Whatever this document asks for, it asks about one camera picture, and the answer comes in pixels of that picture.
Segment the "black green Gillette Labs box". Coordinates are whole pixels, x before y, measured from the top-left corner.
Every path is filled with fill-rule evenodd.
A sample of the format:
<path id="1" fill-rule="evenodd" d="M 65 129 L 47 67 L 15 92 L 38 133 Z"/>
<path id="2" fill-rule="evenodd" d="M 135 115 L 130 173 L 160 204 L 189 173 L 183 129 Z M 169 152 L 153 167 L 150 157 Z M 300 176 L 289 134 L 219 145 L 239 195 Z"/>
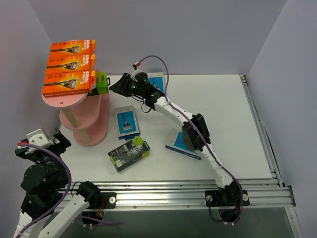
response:
<path id="1" fill-rule="evenodd" d="M 110 85 L 110 78 L 107 77 L 105 72 L 97 72 L 96 87 L 88 93 L 89 96 L 105 95 L 108 94 L 108 86 Z"/>

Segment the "blue Harry's razor box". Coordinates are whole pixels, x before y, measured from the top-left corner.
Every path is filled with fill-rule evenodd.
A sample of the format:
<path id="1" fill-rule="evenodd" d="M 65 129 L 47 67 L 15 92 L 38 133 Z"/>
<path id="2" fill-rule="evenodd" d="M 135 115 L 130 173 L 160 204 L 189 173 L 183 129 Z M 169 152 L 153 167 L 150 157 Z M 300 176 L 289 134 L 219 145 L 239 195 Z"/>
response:
<path id="1" fill-rule="evenodd" d="M 114 109 L 117 135 L 119 139 L 133 139 L 140 135 L 133 105 Z"/>

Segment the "orange Gillette Fusion box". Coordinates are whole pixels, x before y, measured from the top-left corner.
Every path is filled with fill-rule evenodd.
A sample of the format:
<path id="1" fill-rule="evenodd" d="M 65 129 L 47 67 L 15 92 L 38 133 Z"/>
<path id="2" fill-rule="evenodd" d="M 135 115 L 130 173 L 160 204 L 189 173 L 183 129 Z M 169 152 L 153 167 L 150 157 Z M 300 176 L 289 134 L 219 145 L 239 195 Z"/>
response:
<path id="1" fill-rule="evenodd" d="M 49 58 L 45 74 L 87 71 L 96 68 L 96 54 L 82 54 Z"/>
<path id="2" fill-rule="evenodd" d="M 42 95 L 45 98 L 90 93 L 96 87 L 96 71 L 47 74 Z"/>

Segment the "orange Gillette Fusion5 razor box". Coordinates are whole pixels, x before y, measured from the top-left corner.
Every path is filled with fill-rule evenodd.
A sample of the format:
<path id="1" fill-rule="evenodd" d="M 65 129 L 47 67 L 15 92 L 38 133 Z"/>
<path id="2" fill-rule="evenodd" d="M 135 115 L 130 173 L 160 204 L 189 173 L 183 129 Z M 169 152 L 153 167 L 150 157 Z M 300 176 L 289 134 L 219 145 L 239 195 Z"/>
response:
<path id="1" fill-rule="evenodd" d="M 51 44 L 50 58 L 70 56 L 70 55 L 84 55 L 94 54 L 96 52 L 96 40 L 70 40 L 64 42 L 55 42 Z"/>

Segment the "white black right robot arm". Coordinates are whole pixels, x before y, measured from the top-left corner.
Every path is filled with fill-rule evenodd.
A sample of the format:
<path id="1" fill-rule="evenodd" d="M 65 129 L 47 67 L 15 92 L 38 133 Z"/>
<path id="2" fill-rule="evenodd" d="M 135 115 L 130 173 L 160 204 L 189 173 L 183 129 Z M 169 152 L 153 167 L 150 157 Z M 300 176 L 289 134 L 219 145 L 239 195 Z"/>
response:
<path id="1" fill-rule="evenodd" d="M 148 80 L 145 72 L 134 76 L 128 73 L 109 90 L 124 97 L 141 99 L 150 109 L 159 112 L 182 127 L 183 141 L 186 147 L 199 151 L 209 161 L 220 192 L 220 199 L 226 206 L 243 206 L 243 192 L 240 183 L 222 164 L 216 155 L 210 140 L 210 134 L 201 114 L 191 114 L 174 105 L 165 93 L 155 88 Z"/>

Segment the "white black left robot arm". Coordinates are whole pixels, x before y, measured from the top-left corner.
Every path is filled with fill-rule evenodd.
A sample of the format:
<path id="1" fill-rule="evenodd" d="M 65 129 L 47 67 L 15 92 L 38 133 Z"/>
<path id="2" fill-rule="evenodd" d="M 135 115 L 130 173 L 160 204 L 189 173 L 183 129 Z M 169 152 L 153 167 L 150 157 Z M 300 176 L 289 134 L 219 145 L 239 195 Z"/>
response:
<path id="1" fill-rule="evenodd" d="M 56 207 L 71 190 L 71 172 L 60 157 L 71 142 L 57 129 L 50 140 L 37 129 L 19 141 L 17 157 L 33 162 L 24 173 L 21 204 L 15 238 L 58 238 L 87 208 L 101 203 L 100 189 L 90 181 L 81 182 L 69 203 L 47 224 Z"/>

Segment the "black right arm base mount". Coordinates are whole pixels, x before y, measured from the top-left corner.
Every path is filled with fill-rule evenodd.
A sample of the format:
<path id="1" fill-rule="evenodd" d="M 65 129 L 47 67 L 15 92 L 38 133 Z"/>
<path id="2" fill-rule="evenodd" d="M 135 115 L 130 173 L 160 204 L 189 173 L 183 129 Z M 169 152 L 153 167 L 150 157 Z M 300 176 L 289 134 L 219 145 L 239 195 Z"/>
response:
<path id="1" fill-rule="evenodd" d="M 241 206 L 240 198 L 242 198 L 243 206 L 249 206 L 249 196 L 246 190 L 242 190 L 242 196 L 238 191 L 225 191 L 223 190 L 206 190 L 205 200 L 208 207 L 236 207 Z"/>

